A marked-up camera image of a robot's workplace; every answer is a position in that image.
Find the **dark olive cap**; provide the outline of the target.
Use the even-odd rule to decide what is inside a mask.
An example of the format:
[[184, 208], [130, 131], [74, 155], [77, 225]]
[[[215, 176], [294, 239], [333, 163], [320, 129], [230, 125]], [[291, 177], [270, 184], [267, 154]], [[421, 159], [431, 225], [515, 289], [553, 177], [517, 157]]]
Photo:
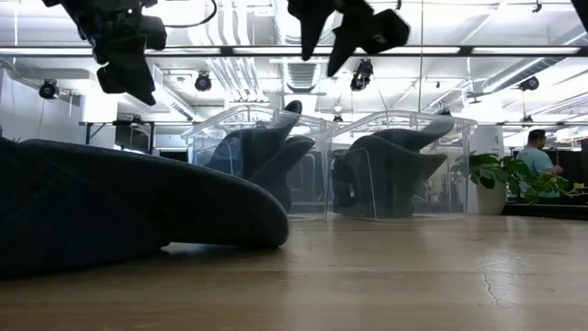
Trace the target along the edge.
[[421, 154], [376, 135], [361, 137], [334, 159], [334, 211], [348, 217], [409, 218], [417, 189], [446, 160], [445, 154]]

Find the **blue denim cap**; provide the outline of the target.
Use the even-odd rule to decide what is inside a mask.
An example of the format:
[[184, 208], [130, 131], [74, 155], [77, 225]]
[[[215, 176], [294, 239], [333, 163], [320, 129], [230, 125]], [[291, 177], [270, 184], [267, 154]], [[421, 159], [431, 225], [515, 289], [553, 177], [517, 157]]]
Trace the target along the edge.
[[275, 247], [289, 227], [267, 190], [217, 170], [0, 137], [0, 279], [106, 265], [173, 242]]

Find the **white column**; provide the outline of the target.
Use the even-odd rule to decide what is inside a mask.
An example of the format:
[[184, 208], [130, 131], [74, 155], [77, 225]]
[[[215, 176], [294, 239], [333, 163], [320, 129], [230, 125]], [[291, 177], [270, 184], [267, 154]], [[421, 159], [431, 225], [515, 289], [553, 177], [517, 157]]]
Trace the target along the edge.
[[478, 126], [470, 136], [469, 149], [475, 154], [498, 154], [503, 157], [503, 127]]

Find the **blue-grey cap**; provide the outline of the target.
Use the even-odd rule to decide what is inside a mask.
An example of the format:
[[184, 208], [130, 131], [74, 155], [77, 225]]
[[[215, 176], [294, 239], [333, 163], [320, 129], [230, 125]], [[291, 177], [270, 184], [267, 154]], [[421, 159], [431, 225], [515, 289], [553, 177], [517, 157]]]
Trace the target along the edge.
[[285, 106], [285, 115], [279, 116], [275, 127], [260, 126], [230, 132], [217, 145], [206, 167], [249, 178], [285, 146], [288, 135], [300, 119], [302, 109], [302, 103], [294, 100]]

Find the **person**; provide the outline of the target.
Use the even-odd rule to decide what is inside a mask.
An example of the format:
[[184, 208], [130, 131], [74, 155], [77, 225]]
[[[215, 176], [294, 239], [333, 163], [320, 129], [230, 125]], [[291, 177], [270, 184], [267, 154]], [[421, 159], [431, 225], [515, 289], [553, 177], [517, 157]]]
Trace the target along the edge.
[[554, 175], [563, 173], [563, 168], [560, 165], [554, 165], [548, 154], [543, 151], [546, 141], [545, 130], [532, 130], [528, 133], [525, 148], [516, 156], [518, 160], [526, 163], [530, 173], [535, 177], [543, 172]]

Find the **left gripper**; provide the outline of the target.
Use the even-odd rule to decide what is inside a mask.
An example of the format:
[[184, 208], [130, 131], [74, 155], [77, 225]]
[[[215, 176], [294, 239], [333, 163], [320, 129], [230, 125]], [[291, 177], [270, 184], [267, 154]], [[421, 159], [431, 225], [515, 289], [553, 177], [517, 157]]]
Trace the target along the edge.
[[78, 34], [92, 46], [96, 71], [107, 94], [127, 93], [142, 103], [156, 101], [153, 77], [144, 56], [147, 35], [141, 30], [142, 10], [154, 0], [59, 0], [77, 26]]

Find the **clear plastic bin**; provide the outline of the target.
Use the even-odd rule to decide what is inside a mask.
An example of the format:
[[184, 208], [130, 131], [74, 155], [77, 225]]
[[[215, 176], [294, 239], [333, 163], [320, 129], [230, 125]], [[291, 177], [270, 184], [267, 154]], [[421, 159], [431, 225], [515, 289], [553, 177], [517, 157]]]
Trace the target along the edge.
[[421, 154], [445, 154], [447, 160], [430, 178], [419, 187], [413, 196], [414, 213], [409, 218], [372, 219], [373, 221], [407, 220], [416, 216], [435, 214], [462, 213], [468, 206], [469, 186], [463, 177], [453, 175], [451, 167], [460, 156], [469, 154], [469, 138], [476, 129], [474, 120], [454, 117], [450, 114], [436, 115], [405, 110], [381, 111], [365, 118], [346, 124], [333, 137], [333, 156], [331, 165], [331, 188], [334, 192], [332, 170], [335, 157], [344, 154], [352, 144], [361, 137], [373, 135], [377, 131], [387, 129], [408, 129], [419, 131], [435, 121], [450, 121], [455, 123], [451, 132], [437, 141], [425, 146], [419, 151]]
[[[206, 167], [217, 145], [230, 132], [260, 126], [273, 128], [279, 122], [279, 116], [285, 115], [284, 108], [238, 106], [200, 122], [181, 134], [187, 143], [188, 162]], [[288, 172], [287, 182], [292, 198], [289, 214], [310, 218], [324, 216], [329, 211], [331, 194], [328, 156], [337, 129], [336, 125], [324, 119], [301, 113], [298, 123], [288, 135], [287, 139], [304, 136], [315, 141], [314, 146]]]

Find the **potted green plant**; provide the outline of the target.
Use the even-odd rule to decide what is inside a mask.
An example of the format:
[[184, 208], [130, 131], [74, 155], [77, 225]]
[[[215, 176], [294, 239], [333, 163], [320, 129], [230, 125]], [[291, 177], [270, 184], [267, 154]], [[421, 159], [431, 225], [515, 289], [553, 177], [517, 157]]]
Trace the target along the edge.
[[470, 153], [457, 159], [451, 173], [463, 177], [467, 185], [474, 185], [479, 214], [502, 213], [509, 195], [526, 205], [538, 204], [540, 193], [559, 193], [568, 198], [588, 196], [588, 187], [583, 183], [572, 183], [547, 170], [533, 175], [524, 161], [511, 156]]

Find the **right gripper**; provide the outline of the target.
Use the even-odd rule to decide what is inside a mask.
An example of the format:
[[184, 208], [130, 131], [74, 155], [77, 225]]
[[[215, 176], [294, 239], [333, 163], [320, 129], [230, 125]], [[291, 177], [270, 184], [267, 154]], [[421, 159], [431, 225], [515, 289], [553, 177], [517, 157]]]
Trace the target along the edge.
[[327, 75], [334, 76], [365, 38], [366, 17], [373, 7], [366, 0], [288, 0], [288, 12], [300, 22], [301, 58], [308, 61], [319, 42], [327, 18], [334, 9], [344, 15], [334, 29], [335, 41]]

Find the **black aluminium frame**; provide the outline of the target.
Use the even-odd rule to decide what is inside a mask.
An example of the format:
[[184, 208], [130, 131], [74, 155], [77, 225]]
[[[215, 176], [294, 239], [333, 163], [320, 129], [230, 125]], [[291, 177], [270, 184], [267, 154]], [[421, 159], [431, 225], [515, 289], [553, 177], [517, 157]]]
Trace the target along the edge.
[[502, 211], [505, 216], [528, 216], [588, 222], [588, 206], [553, 204], [507, 203]]

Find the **black-legged background table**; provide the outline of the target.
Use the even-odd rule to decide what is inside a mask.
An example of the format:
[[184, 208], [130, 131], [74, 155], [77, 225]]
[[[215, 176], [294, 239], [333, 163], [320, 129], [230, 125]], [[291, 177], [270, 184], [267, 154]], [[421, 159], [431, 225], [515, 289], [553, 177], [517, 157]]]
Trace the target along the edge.
[[106, 127], [113, 127], [113, 148], [139, 154], [153, 154], [155, 122], [144, 120], [113, 120], [110, 122], [80, 122], [85, 127], [85, 144], [90, 145]]

